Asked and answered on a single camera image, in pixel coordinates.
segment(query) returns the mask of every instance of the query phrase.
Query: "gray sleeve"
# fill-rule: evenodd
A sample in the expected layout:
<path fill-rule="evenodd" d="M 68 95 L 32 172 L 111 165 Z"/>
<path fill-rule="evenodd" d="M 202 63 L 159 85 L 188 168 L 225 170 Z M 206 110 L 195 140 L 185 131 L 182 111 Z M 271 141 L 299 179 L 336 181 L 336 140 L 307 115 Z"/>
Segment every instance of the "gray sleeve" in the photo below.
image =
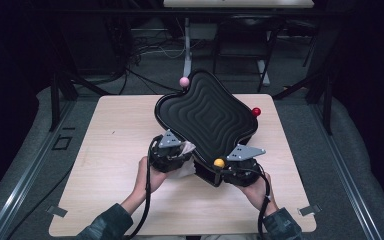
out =
<path fill-rule="evenodd" d="M 281 208 L 275 213 L 265 217 L 263 224 L 273 240 L 298 240 L 303 239 L 301 227 L 292 218 L 286 208 Z"/>
<path fill-rule="evenodd" d="M 96 217 L 89 226 L 76 236 L 76 239 L 121 239 L 132 225 L 132 217 L 126 210 L 120 204 L 114 204 Z"/>

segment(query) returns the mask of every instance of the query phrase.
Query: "black tray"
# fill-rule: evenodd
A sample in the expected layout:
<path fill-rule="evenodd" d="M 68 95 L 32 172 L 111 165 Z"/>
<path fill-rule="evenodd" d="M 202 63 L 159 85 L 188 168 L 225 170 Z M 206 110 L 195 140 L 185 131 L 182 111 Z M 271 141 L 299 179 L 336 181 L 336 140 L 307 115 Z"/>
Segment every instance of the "black tray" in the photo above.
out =
<path fill-rule="evenodd" d="M 195 144 L 196 174 L 214 186 L 213 162 L 229 155 L 237 144 L 245 145 L 257 131 L 258 121 L 241 101 L 205 70 L 189 75 L 190 84 L 181 93 L 161 97 L 155 118 L 182 141 Z"/>

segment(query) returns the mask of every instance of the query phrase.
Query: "metal bracket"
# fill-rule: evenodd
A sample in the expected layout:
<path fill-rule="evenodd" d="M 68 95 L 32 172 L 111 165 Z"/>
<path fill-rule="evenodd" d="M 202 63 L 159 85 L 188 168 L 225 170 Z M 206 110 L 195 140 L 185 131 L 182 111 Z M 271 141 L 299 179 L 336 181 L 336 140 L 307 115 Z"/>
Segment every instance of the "metal bracket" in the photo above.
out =
<path fill-rule="evenodd" d="M 235 149 L 227 156 L 228 161 L 244 161 L 255 156 L 266 153 L 266 150 L 261 148 L 248 147 L 238 144 Z"/>
<path fill-rule="evenodd" d="M 158 147 L 160 148 L 177 147 L 177 146 L 180 146 L 181 144 L 182 142 L 179 141 L 179 139 L 177 139 L 176 136 L 174 136 L 174 134 L 170 131 L 170 129 L 168 129 L 164 133 L 163 138 L 161 139 Z"/>
<path fill-rule="evenodd" d="M 298 213 L 301 216 L 306 216 L 308 214 L 315 215 L 316 213 L 320 212 L 321 210 L 322 209 L 320 208 L 320 206 L 316 204 L 314 206 L 308 206 L 308 207 L 301 208 L 301 209 L 298 208 Z"/>
<path fill-rule="evenodd" d="M 67 214 L 67 210 L 64 210 L 62 208 L 56 207 L 56 206 L 50 206 L 48 209 L 46 209 L 46 212 L 57 215 L 59 217 L 65 217 L 65 214 Z"/>

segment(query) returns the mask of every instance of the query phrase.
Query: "human hand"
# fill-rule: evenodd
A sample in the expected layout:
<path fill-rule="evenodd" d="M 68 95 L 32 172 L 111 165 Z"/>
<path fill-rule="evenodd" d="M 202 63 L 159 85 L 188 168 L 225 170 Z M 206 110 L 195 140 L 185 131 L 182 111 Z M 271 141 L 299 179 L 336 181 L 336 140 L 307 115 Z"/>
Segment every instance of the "human hand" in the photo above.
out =
<path fill-rule="evenodd" d="M 133 188 L 133 192 L 139 192 L 145 194 L 146 193 L 146 170 L 148 164 L 148 157 L 142 157 L 139 161 L 138 174 L 136 176 L 135 187 Z M 150 185 L 151 185 L 151 193 L 155 192 L 164 180 L 168 177 L 168 173 L 163 173 L 157 171 L 154 167 L 150 167 Z"/>
<path fill-rule="evenodd" d="M 121 206 L 132 215 L 134 211 L 145 201 L 146 198 L 146 172 L 148 165 L 148 157 L 142 157 L 139 161 L 138 174 L 136 176 L 135 186 L 132 193 L 121 203 Z M 162 173 L 150 167 L 150 185 L 151 193 L 155 192 L 170 172 Z"/>
<path fill-rule="evenodd" d="M 277 210 L 279 210 L 279 207 L 276 204 L 276 200 L 274 199 L 273 194 L 273 188 L 271 184 L 271 178 L 268 173 L 264 173 L 269 184 L 270 184 L 270 202 L 267 205 L 266 212 L 264 213 L 264 216 L 268 216 Z M 248 198 L 248 200 L 251 202 L 251 204 L 258 210 L 261 209 L 263 206 L 263 201 L 266 195 L 266 182 L 262 177 L 258 178 L 258 180 L 249 185 L 248 187 L 242 187 L 242 186 L 236 186 L 239 188 L 245 196 Z"/>

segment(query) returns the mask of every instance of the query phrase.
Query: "human arm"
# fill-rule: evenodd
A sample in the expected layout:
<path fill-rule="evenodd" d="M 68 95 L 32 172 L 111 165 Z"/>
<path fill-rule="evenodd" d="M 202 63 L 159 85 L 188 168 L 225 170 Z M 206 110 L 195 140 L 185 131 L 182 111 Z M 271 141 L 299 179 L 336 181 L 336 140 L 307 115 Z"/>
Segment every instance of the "human arm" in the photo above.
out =
<path fill-rule="evenodd" d="M 279 209 L 274 198 L 270 175 L 265 173 L 265 176 L 270 183 L 270 202 L 264 212 L 263 224 L 267 229 L 270 239 L 302 239 L 301 227 L 285 208 Z M 266 194 L 266 183 L 264 179 L 259 178 L 248 187 L 237 187 L 245 194 L 251 204 L 260 211 Z"/>
<path fill-rule="evenodd" d="M 120 204 L 101 213 L 93 222 L 80 232 L 76 239 L 120 239 L 133 225 L 131 215 L 145 201 L 146 198 L 147 157 L 139 162 L 138 173 L 132 193 Z M 151 193 L 155 192 L 168 173 L 161 173 L 150 168 Z"/>

